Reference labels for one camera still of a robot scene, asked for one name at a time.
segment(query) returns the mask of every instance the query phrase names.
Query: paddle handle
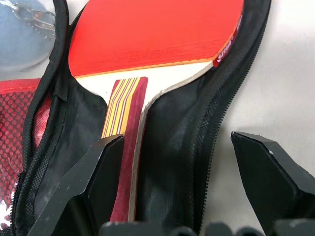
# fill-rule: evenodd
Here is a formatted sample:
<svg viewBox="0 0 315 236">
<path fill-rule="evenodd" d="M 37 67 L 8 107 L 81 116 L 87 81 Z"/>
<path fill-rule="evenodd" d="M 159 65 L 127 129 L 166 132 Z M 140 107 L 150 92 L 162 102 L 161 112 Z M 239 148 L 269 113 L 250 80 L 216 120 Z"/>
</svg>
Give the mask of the paddle handle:
<svg viewBox="0 0 315 236">
<path fill-rule="evenodd" d="M 128 221 L 132 164 L 147 84 L 147 77 L 117 80 L 108 104 L 102 138 L 115 134 L 125 136 L 120 179 L 111 221 Z"/>
</svg>

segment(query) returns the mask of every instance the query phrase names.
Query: red mesh pocket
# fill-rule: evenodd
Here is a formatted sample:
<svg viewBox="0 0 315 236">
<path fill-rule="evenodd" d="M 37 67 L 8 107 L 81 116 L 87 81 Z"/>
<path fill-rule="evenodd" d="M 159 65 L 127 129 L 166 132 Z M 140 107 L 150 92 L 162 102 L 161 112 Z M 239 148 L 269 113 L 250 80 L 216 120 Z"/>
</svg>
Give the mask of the red mesh pocket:
<svg viewBox="0 0 315 236">
<path fill-rule="evenodd" d="M 10 225 L 12 196 L 23 170 L 24 120 L 39 79 L 0 82 L 0 230 Z M 34 141 L 39 145 L 49 116 L 50 100 L 36 114 Z"/>
</svg>

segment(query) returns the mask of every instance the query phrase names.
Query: black fabric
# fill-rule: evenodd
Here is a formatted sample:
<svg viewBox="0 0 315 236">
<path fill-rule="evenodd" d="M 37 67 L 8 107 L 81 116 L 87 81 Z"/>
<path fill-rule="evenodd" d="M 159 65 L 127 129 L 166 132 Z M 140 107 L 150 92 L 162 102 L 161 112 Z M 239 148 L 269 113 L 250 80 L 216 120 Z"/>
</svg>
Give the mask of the black fabric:
<svg viewBox="0 0 315 236">
<path fill-rule="evenodd" d="M 1 236 L 11 236 L 12 235 L 12 228 L 9 227 L 0 233 Z"/>
<path fill-rule="evenodd" d="M 239 35 L 216 70 L 159 98 L 141 149 L 136 220 L 200 231 L 221 121 L 260 45 L 270 0 L 245 0 Z"/>
<path fill-rule="evenodd" d="M 99 140 L 105 120 L 105 101 L 83 87 L 72 77 L 69 81 L 67 112 L 55 152 L 50 158 L 44 179 L 35 199 L 36 218 L 66 172 Z"/>
<path fill-rule="evenodd" d="M 44 155 L 51 155 L 54 149 L 53 145 L 58 140 L 58 126 L 56 118 L 62 118 L 64 110 L 60 109 L 60 101 L 57 96 L 52 98 L 52 108 L 50 117 L 48 118 L 47 127 L 42 140 L 34 152 L 33 149 L 33 126 L 34 118 L 39 107 L 43 104 L 48 94 L 56 82 L 56 74 L 60 69 L 60 64 L 64 58 L 66 32 L 68 27 L 68 8 L 65 0 L 54 0 L 56 11 L 56 40 L 54 48 L 49 57 L 50 62 L 46 71 L 38 85 L 33 100 L 29 106 L 29 110 L 24 122 L 23 128 L 23 172 L 20 175 L 18 186 L 13 201 L 13 210 L 11 215 L 11 230 L 13 235 L 26 235 L 28 229 L 32 226 L 33 217 L 30 207 L 31 198 L 34 198 L 32 183 L 38 183 L 38 179 L 34 179 L 38 168 L 41 167 L 41 159 Z"/>
</svg>

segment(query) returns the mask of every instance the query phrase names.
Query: ping pong paddle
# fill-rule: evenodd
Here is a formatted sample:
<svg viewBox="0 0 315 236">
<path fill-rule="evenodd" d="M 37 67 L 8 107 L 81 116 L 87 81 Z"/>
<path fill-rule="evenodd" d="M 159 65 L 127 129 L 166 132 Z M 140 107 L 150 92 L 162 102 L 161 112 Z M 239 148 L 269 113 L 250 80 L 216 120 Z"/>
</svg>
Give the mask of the ping pong paddle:
<svg viewBox="0 0 315 236">
<path fill-rule="evenodd" d="M 125 135 L 111 221 L 135 216 L 146 114 L 163 94 L 217 67 L 234 42 L 244 0 L 90 0 L 72 38 L 71 74 L 108 104 L 102 137 Z"/>
</svg>

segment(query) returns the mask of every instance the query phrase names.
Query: black plastic piece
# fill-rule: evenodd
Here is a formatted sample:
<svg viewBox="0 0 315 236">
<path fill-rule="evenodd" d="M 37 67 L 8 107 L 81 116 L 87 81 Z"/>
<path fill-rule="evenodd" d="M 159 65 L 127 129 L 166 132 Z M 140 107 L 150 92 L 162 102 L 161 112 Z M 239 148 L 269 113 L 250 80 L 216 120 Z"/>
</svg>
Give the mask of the black plastic piece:
<svg viewBox="0 0 315 236">
<path fill-rule="evenodd" d="M 178 227 L 166 233 L 158 223 L 107 223 L 100 230 L 99 236 L 196 236 L 188 227 Z M 233 236 L 230 228 L 224 223 L 211 223 L 207 227 L 205 236 Z M 262 236 L 260 232 L 251 228 L 239 230 L 235 236 Z"/>
<path fill-rule="evenodd" d="M 278 220 L 274 225 L 273 236 L 314 236 L 315 220 Z"/>
<path fill-rule="evenodd" d="M 94 143 L 62 178 L 28 236 L 95 236 L 109 221 L 118 188 L 124 138 Z"/>
<path fill-rule="evenodd" d="M 279 219 L 314 218 L 315 178 L 272 140 L 231 136 L 246 195 L 266 235 Z"/>
</svg>

